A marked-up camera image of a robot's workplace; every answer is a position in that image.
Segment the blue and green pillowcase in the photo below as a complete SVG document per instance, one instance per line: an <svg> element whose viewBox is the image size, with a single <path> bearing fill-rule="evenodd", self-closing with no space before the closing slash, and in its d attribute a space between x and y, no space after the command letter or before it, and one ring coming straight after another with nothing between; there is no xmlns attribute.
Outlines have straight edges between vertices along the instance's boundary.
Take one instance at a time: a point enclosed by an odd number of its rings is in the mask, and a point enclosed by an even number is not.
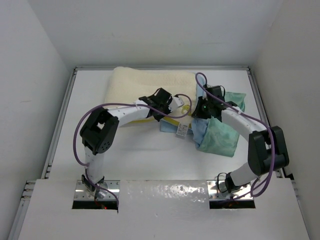
<svg viewBox="0 0 320 240"><path fill-rule="evenodd" d="M245 111L246 93L229 92L225 93L225 101L232 101ZM210 119L192 119L191 129L188 129L187 135L192 136L195 148L204 153L220 155L232 158L237 149L240 134L232 127L220 122L216 118ZM161 120L160 131L165 133L176 133L178 127Z"/></svg>

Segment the cream quilted pillow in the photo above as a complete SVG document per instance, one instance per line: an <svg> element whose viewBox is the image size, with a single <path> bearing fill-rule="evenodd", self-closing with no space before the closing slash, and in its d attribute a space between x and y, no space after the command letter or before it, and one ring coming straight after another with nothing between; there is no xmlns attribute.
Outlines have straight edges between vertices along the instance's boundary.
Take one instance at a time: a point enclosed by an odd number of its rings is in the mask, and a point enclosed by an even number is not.
<svg viewBox="0 0 320 240"><path fill-rule="evenodd" d="M189 97L181 96L185 105L171 113L170 117L163 119L172 127L178 126L179 123L188 124L191 127L190 113L180 119L172 117L182 116L189 109L192 111L195 109L197 84L195 74L192 72L183 70L147 71L130 67L116 67L108 78L104 102L131 104L139 97L152 95L159 88L163 88L173 96L185 94Z"/></svg>

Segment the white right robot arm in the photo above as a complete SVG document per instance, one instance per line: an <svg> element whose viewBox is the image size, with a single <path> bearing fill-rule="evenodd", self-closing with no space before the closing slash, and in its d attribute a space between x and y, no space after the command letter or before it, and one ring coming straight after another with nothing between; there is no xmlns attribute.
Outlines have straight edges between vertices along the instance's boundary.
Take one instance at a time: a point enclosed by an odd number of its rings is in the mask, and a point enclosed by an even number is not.
<svg viewBox="0 0 320 240"><path fill-rule="evenodd" d="M242 186L289 165L289 154L283 130L269 127L261 120L245 114L234 102L225 101L220 86L201 86L205 96L200 96L192 117L208 120L215 118L237 131L248 142L247 162L226 174L225 190L233 193Z"/></svg>

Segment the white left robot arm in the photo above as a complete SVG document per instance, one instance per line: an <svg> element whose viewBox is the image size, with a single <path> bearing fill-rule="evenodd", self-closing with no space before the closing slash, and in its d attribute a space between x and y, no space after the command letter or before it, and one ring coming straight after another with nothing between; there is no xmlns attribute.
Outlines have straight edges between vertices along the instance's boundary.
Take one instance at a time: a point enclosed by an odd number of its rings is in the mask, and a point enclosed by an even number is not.
<svg viewBox="0 0 320 240"><path fill-rule="evenodd" d="M89 114L80 130L85 151L86 175L81 177L89 191L104 181L102 166L104 154L113 144L117 129L127 123L153 117L159 121L184 103L175 95L160 88L150 96L139 97L131 104L121 103L115 108L100 106Z"/></svg>

